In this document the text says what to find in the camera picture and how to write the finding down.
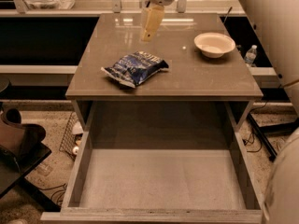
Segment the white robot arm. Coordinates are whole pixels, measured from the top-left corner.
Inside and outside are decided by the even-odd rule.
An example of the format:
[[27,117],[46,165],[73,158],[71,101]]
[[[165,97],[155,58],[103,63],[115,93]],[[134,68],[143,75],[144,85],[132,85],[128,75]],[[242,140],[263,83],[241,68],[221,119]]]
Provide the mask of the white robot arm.
[[[238,0],[293,107],[299,106],[298,0]],[[299,141],[293,131],[274,160],[262,212],[250,224],[299,224]]]

